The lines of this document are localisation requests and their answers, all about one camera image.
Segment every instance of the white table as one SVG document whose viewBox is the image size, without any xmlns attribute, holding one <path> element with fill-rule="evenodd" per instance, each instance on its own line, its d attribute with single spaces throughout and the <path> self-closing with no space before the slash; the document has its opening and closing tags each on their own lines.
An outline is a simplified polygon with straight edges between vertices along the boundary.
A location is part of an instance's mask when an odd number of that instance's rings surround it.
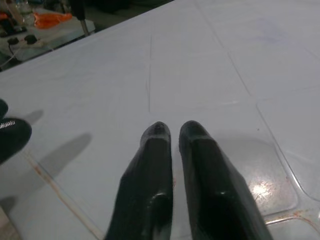
<svg viewBox="0 0 320 240">
<path fill-rule="evenodd" d="M 35 11 L 40 14 L 53 13 L 52 11 L 41 8 L 37 8 Z M 86 20 L 85 22 L 88 27 L 89 33 L 93 32 L 95 30 L 94 22 L 90 20 Z M 65 45 L 83 36 L 84 32 L 81 27 L 80 21 L 77 20 L 76 17 L 72 17 L 72 19 L 61 22 L 60 24 L 48 29 L 38 29 L 34 26 L 28 26 L 26 32 L 0 38 L 0 52 L 7 56 L 12 56 L 7 42 L 8 39 L 17 37 L 19 40 L 23 40 L 25 36 L 30 34 L 35 35 L 35 37 L 38 40 L 41 40 L 44 44 L 43 46 L 38 46 L 38 44 L 26 46 L 26 44 L 24 43 L 12 45 L 11 49 L 13 52 L 17 51 L 22 45 L 24 46 L 16 54 L 16 58 L 22 62 L 49 52 L 51 49 L 55 49 L 62 45 Z"/>
<path fill-rule="evenodd" d="M 171 239 L 190 240 L 178 152 L 202 123 L 243 174 L 275 240 L 319 239 L 320 1 L 176 0 L 0 73 L 26 148 L 0 167 L 24 240 L 95 239 L 143 131 L 165 122 L 176 185 Z M 60 200 L 28 160 L 58 186 Z"/>
</svg>

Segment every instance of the orange plastic bag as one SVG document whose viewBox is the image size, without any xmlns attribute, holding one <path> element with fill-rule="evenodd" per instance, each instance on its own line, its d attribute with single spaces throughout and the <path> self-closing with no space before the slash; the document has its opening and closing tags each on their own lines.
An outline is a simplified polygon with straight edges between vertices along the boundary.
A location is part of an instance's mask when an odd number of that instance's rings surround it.
<svg viewBox="0 0 320 240">
<path fill-rule="evenodd" d="M 34 13 L 35 22 L 34 25 L 38 29 L 49 29 L 61 22 L 68 21 L 72 18 L 71 13 L 58 14 L 58 13 Z"/>
</svg>

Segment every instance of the table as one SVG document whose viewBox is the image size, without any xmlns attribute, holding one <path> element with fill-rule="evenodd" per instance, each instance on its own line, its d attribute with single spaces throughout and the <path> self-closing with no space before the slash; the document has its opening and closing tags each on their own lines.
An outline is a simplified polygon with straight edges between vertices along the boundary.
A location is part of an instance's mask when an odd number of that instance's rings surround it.
<svg viewBox="0 0 320 240">
<path fill-rule="evenodd" d="M 318 0 L 176 0 L 1 72 L 8 115 L 33 129 L 0 167 L 23 239 L 102 239 L 141 134 L 162 121 L 171 239 L 190 240 L 178 151 L 188 120 L 244 176 L 275 240 L 319 239 L 319 12 Z"/>
<path fill-rule="evenodd" d="M 35 10 L 37 13 L 53 13 L 52 11 L 37 8 Z M 91 33 L 95 30 L 95 24 L 90 21 L 85 21 L 88 27 L 88 31 Z M 76 17 L 72 17 L 72 19 L 61 22 L 57 26 L 48 28 L 48 29 L 38 29 L 34 26 L 28 26 L 27 31 L 9 37 L 0 38 L 0 52 L 7 55 L 12 56 L 12 53 L 8 47 L 8 39 L 12 37 L 17 37 L 19 40 L 23 40 L 27 35 L 35 35 L 38 40 L 42 40 L 45 44 L 43 46 L 35 47 L 23 47 L 17 52 L 16 58 L 20 61 L 24 62 L 41 54 L 44 54 L 51 49 L 58 48 L 62 45 L 65 45 L 81 36 L 84 35 L 80 22 Z M 11 46 L 13 52 L 18 50 L 21 47 L 21 44 Z"/>
</svg>

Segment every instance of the orange object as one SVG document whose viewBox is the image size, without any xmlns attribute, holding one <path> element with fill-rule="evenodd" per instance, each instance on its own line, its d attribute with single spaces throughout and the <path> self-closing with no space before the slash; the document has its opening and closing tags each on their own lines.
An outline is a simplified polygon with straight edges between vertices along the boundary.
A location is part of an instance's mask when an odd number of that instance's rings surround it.
<svg viewBox="0 0 320 240">
<path fill-rule="evenodd" d="M 34 25 L 38 29 L 49 29 L 61 22 L 68 21 L 72 18 L 71 13 L 57 14 L 57 13 L 34 13 L 35 22 Z"/>
</svg>

